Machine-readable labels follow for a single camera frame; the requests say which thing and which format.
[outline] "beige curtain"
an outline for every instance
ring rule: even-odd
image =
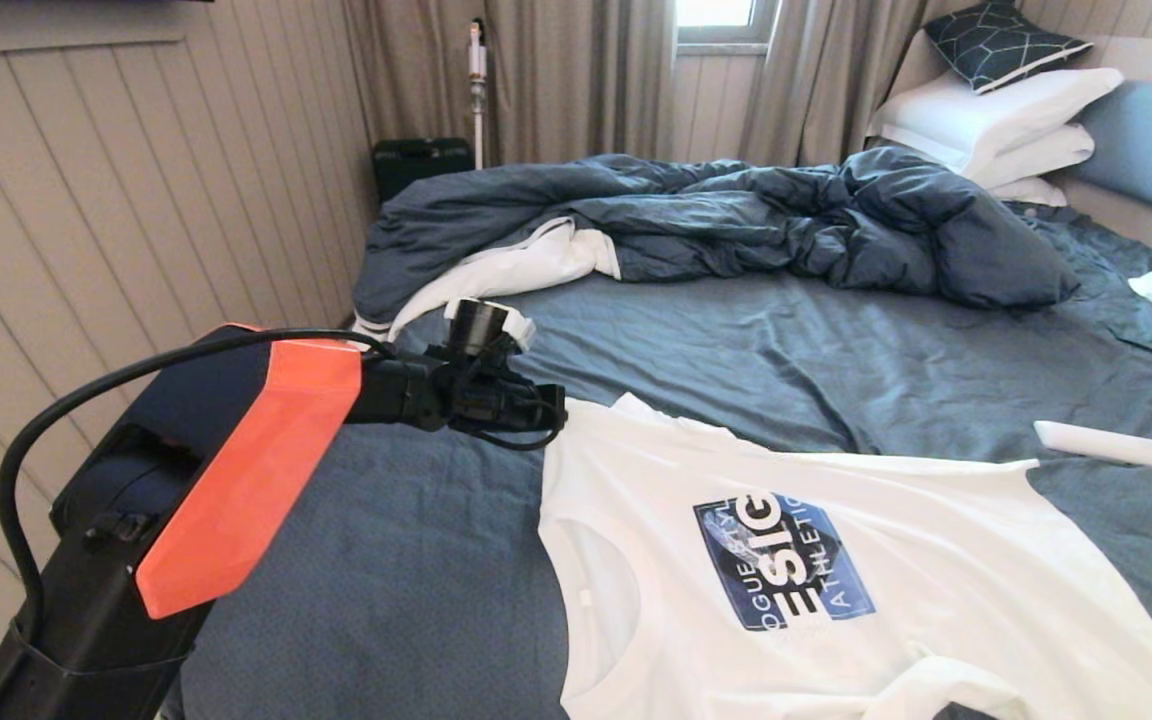
[[[488,32],[488,164],[664,159],[673,0],[351,0],[371,137],[472,137],[468,24]]]
[[[781,0],[741,158],[759,165],[838,162],[865,127],[927,20],[973,0]]]

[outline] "dark patterned pillow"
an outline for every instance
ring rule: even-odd
[[[923,26],[976,94],[1053,70],[1092,46],[1044,31],[1011,3],[979,3]]]

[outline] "white tank top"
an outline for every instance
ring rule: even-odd
[[[540,537],[573,720],[1152,719],[1152,620],[1036,461],[785,455],[568,401]]]

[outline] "beige paneled wall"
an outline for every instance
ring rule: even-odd
[[[1020,0],[1020,9],[1056,32],[1152,38],[1152,0]]]
[[[673,160],[735,158],[764,55],[681,55],[675,61]]]
[[[338,324],[367,145],[339,0],[191,5],[183,41],[0,53],[0,454],[60,393],[223,320]],[[26,462],[51,498],[136,388]],[[18,605],[0,537],[0,634]]]

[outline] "blue bedsheet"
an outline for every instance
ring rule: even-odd
[[[540,327],[517,366],[573,397],[634,392],[774,450],[1006,461],[1152,615],[1152,469],[1044,450],[1036,419],[1152,437],[1152,251],[1074,213],[1030,220],[1079,289],[1039,310],[838,291],[790,274],[503,300]],[[404,343],[442,338],[425,316]],[[536,537],[540,460],[449,432],[344,429],[185,665],[191,720],[548,719],[567,634]]]

